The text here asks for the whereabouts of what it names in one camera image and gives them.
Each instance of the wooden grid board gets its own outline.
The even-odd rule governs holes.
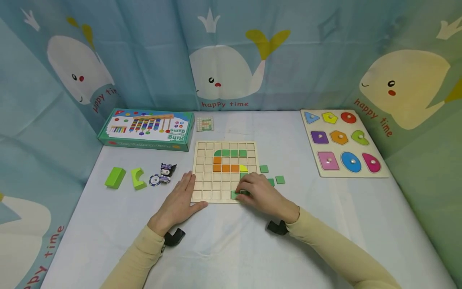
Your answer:
[[[354,110],[301,110],[301,114],[321,177],[391,176]]]
[[[260,173],[254,141],[198,141],[194,153],[196,174],[192,203],[238,203],[232,199],[241,177]]]

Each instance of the white whale illustration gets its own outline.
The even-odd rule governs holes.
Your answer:
[[[266,58],[289,34],[289,30],[284,30],[268,41],[259,30],[246,33],[260,52],[261,62],[254,73],[239,52],[229,46],[207,46],[193,52],[189,61],[197,96],[205,99],[235,99],[257,92],[263,82]]]
[[[42,247],[42,238],[51,223],[50,211],[43,205],[24,199],[4,197],[0,202],[21,219],[0,224],[0,283],[14,289],[25,277]]]
[[[445,103],[462,97],[459,82],[444,101],[430,105],[449,68],[443,57],[432,52],[399,50],[377,59],[361,79],[359,89],[375,106],[391,114],[400,127],[414,129]]]
[[[67,36],[48,42],[48,61],[70,94],[87,105],[93,93],[114,80],[99,55],[84,43]]]

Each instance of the hand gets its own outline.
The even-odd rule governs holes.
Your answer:
[[[287,224],[298,220],[299,207],[284,198],[266,179],[256,172],[245,175],[236,191],[246,190],[251,196],[239,194],[236,199],[251,205],[263,213],[278,217]]]
[[[207,202],[199,202],[190,206],[195,181],[196,175],[193,175],[193,172],[190,171],[183,175],[159,211],[149,220],[147,226],[152,231],[164,237],[172,226],[186,221],[194,213],[208,206]]]

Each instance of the black wrist strap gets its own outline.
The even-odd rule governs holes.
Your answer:
[[[270,221],[266,229],[281,236],[284,236],[289,232],[286,228],[286,223],[284,221],[279,222],[279,225],[273,221]]]
[[[169,246],[169,247],[176,246],[181,242],[181,239],[183,239],[185,235],[186,235],[185,232],[183,232],[180,228],[177,228],[173,236],[170,233],[165,234],[164,245]]]

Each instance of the purple square puzzle piece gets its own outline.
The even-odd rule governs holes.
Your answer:
[[[329,139],[327,139],[326,132],[324,131],[312,131],[311,137],[314,143],[329,143]]]

